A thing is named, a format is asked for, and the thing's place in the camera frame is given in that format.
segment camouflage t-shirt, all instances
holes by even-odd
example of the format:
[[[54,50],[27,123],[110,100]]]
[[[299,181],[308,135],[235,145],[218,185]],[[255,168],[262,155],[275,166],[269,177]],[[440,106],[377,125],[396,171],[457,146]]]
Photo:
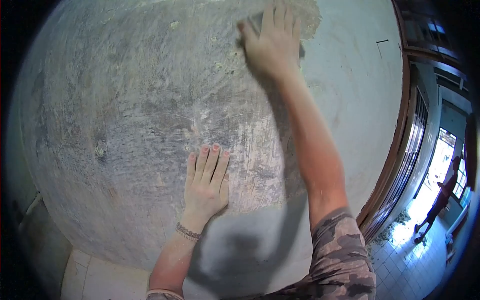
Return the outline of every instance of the camouflage t-shirt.
[[[348,208],[337,209],[323,218],[313,231],[312,243],[312,264],[304,279],[253,299],[375,299],[375,272],[363,236]],[[147,300],[183,298],[168,291],[150,291]]]

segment right hand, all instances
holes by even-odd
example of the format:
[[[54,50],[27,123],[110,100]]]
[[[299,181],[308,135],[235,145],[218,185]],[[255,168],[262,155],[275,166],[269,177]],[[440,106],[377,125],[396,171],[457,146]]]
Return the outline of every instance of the right hand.
[[[245,42],[247,59],[258,71],[275,80],[298,72],[300,50],[300,20],[293,22],[290,7],[283,3],[265,7],[260,36],[249,22],[241,21],[238,29]]]

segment hand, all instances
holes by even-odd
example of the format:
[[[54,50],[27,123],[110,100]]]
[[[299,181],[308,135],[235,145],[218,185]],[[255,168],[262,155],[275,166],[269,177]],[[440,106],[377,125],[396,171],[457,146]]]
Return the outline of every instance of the hand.
[[[290,7],[279,3],[274,15],[272,4],[267,4],[260,36],[249,22],[239,22],[237,27],[245,42],[247,59],[258,71],[275,80],[298,72],[300,20],[293,23]]]
[[[208,220],[227,205],[228,174],[225,172],[229,159],[230,153],[222,153],[218,144],[213,144],[211,148],[203,145],[198,159],[195,152],[190,153],[185,182],[185,212],[180,222],[185,228],[202,232]]]

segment finger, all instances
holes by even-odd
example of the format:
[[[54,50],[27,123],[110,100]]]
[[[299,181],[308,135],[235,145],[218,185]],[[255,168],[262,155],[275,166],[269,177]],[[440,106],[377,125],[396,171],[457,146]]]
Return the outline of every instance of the finger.
[[[257,38],[257,35],[253,31],[252,25],[250,25],[250,22],[240,21],[237,23],[237,28],[245,42]]]
[[[204,174],[202,175],[201,184],[209,185],[212,180],[213,171],[215,170],[216,162],[218,160],[218,153],[220,152],[220,145],[213,144],[210,153],[208,154],[207,163],[205,164]]]
[[[273,26],[273,4],[269,2],[265,6],[264,16],[262,18],[262,32],[272,32]]]
[[[187,162],[187,179],[185,180],[185,187],[188,187],[193,182],[193,177],[195,176],[195,161],[197,160],[197,155],[195,152],[191,152],[188,156]]]
[[[275,28],[285,29],[285,5],[278,1],[275,9],[274,24]]]
[[[228,204],[228,174],[223,177],[222,185],[220,186],[220,200]]]
[[[292,13],[292,8],[289,5],[287,6],[287,12],[285,13],[285,32],[291,35],[292,28],[293,28],[293,13]]]
[[[225,176],[225,172],[227,171],[229,159],[230,152],[228,151],[225,151],[218,159],[218,164],[215,168],[215,172],[213,173],[212,182],[210,183],[210,186],[213,188],[214,191],[220,190],[220,185],[222,184],[223,177]]]
[[[295,41],[298,41],[299,45],[300,45],[300,19],[296,19],[295,20],[295,24],[293,25],[293,39]]]
[[[209,145],[203,145],[200,149],[200,155],[197,159],[197,166],[195,167],[195,177],[193,178],[193,182],[200,182],[202,180],[202,176],[204,174],[205,163],[207,162],[208,151],[210,150]]]

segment left hand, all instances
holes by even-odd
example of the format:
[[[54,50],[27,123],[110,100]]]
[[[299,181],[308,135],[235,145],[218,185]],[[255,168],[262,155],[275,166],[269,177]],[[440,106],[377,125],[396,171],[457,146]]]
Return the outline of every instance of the left hand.
[[[203,145],[198,158],[195,152],[190,153],[181,221],[187,229],[200,233],[208,220],[228,204],[225,172],[229,159],[230,152],[222,151],[219,144]]]

